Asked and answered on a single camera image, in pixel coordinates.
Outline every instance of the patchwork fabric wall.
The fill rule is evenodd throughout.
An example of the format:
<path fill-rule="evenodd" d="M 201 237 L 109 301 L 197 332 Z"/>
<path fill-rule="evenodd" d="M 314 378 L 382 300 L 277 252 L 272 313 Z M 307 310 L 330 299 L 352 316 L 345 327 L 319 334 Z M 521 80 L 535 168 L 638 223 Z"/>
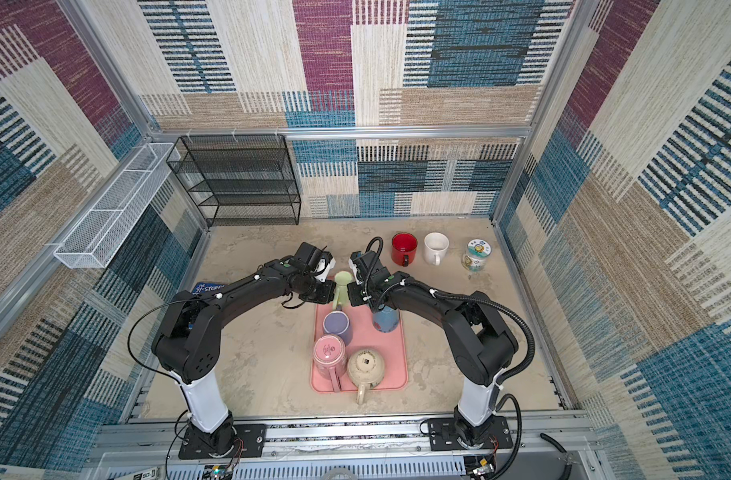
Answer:
<path fill-rule="evenodd" d="M 139 140 L 56 2 L 0 0 L 0 294 Z"/>
<path fill-rule="evenodd" d="M 527 124 L 573 0 L 85 0 L 162 129 Z"/>
<path fill-rule="evenodd" d="M 520 138 L 288 142 L 302 216 L 488 215 Z"/>
<path fill-rule="evenodd" d="M 76 478 L 120 419 L 141 369 L 130 327 L 178 291 L 201 235 L 171 181 L 105 270 L 60 266 L 0 341 L 0 479 Z M 164 312 L 134 330 L 139 358 Z"/>
<path fill-rule="evenodd" d="M 602 0 L 573 60 L 501 227 L 616 476 L 727 480 L 731 1 Z"/>

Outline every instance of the mug handle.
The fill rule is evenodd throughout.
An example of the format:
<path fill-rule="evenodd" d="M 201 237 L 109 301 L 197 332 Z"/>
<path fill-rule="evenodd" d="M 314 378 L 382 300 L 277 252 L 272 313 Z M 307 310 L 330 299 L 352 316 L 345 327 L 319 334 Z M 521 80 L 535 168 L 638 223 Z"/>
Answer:
<path fill-rule="evenodd" d="M 365 398 L 365 390 L 367 390 L 368 383 L 361 383 L 358 387 L 358 405 L 362 405 L 363 399 Z"/>
<path fill-rule="evenodd" d="M 336 375 L 336 367 L 330 366 L 328 367 L 328 375 L 331 377 L 331 385 L 333 386 L 333 391 L 335 393 L 341 392 L 341 385 L 338 382 L 338 376 Z"/>

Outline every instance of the white mesh basket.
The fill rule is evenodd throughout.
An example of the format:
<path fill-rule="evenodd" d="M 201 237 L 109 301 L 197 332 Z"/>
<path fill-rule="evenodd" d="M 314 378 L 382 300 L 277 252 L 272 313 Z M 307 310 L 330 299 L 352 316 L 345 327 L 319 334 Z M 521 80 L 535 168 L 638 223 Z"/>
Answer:
<path fill-rule="evenodd" d="M 69 268 L 106 268 L 168 178 L 173 144 L 147 144 L 120 172 L 53 254 Z"/>

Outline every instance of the black mesh shelf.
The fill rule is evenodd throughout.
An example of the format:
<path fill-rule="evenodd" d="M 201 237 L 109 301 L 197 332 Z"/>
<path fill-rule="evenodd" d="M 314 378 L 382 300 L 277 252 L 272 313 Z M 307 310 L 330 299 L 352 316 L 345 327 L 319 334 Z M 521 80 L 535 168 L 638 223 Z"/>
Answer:
<path fill-rule="evenodd" d="M 196 135 L 169 161 L 208 225 L 298 225 L 302 200 L 282 135 Z"/>

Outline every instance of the pink tray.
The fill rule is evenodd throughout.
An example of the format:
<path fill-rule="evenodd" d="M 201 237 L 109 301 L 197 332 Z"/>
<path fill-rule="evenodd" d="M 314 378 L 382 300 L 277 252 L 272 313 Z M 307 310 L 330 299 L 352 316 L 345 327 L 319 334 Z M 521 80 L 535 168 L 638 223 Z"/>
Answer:
<path fill-rule="evenodd" d="M 314 311 L 314 340 L 322 336 L 322 321 L 331 312 L 331 304 L 317 305 Z M 347 345 L 347 360 L 360 349 L 367 347 L 376 349 L 384 357 L 386 372 L 384 380 L 374 390 L 399 390 L 409 382 L 409 365 L 405 359 L 405 341 L 403 339 L 402 319 L 398 328 L 383 333 L 373 327 L 373 314 L 367 305 L 346 306 L 344 313 L 349 317 L 352 328 L 352 341 Z M 323 377 L 312 364 L 312 388 L 319 393 L 332 393 L 331 380 Z M 347 374 L 341 377 L 342 392 L 357 392 Z"/>

